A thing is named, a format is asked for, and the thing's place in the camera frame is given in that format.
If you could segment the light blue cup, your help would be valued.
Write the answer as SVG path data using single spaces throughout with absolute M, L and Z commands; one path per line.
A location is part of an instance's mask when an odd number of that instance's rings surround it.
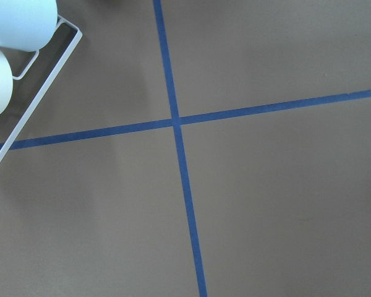
M 57 21 L 56 1 L 0 1 L 0 47 L 40 50 L 53 37 Z

